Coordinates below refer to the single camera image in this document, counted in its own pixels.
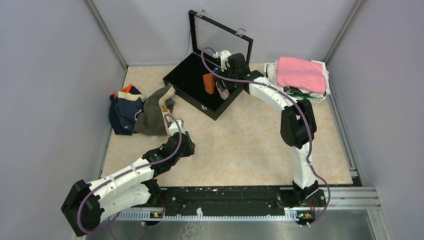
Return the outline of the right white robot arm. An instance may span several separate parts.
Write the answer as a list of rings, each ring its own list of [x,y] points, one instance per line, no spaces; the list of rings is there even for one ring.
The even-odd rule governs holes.
[[[294,162],[293,189],[280,193],[284,207],[307,206],[319,190],[317,173],[312,166],[312,146],[317,130],[312,104],[296,100],[279,89],[267,73],[250,70],[242,53],[227,50],[214,52],[220,68],[215,71],[225,83],[242,83],[244,90],[280,114],[280,135],[292,150]]]

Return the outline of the orange underwear white waistband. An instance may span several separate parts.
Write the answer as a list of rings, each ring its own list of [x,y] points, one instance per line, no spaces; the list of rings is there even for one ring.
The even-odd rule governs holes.
[[[202,76],[202,79],[203,79],[204,90],[209,95],[212,95],[215,92],[215,86],[216,86],[214,75],[212,73],[207,73]]]

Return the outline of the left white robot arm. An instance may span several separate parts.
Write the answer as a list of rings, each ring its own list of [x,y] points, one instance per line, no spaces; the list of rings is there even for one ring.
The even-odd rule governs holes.
[[[196,145],[188,131],[175,133],[166,143],[106,177],[75,182],[67,194],[61,212],[76,236],[96,231],[106,218],[134,206],[154,207],[160,202],[161,189],[155,179],[168,172],[180,158],[195,153]]]

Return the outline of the olive beige underwear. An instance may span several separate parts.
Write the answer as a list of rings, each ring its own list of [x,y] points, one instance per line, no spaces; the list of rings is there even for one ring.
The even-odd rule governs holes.
[[[148,136],[169,135],[168,119],[166,114],[171,114],[175,105],[172,97],[176,90],[172,85],[164,86],[144,102],[143,112],[138,115],[133,131]]]

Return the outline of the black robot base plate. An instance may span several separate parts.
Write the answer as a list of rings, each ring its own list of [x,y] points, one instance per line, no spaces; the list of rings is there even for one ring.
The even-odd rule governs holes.
[[[317,210],[326,205],[322,189],[301,199],[291,186],[198,186],[167,187],[142,209],[158,208],[166,217],[194,216],[198,209],[206,217],[282,216],[288,209]]]

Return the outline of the pink underwear cream waistband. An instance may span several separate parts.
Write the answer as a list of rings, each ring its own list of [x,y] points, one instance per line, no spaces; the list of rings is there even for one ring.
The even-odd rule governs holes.
[[[215,82],[216,88],[218,90],[218,93],[221,97],[221,99],[226,100],[230,96],[229,90],[226,88],[225,84],[220,81]]]

